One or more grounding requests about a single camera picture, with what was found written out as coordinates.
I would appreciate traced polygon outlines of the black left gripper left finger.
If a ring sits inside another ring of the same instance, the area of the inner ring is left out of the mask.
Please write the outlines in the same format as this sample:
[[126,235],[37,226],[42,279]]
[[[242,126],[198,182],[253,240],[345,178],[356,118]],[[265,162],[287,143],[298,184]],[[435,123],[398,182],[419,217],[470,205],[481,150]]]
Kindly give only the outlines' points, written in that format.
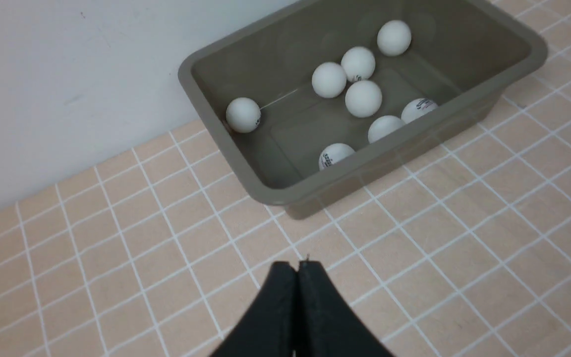
[[297,272],[289,262],[274,262],[256,298],[213,357],[290,357],[294,351]]

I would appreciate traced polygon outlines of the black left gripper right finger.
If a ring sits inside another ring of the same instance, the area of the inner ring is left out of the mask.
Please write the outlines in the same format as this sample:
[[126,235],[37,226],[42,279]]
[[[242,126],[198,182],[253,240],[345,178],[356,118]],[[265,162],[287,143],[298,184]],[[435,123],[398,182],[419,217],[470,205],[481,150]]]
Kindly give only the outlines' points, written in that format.
[[299,263],[303,346],[300,357],[392,357],[356,316],[319,261]]

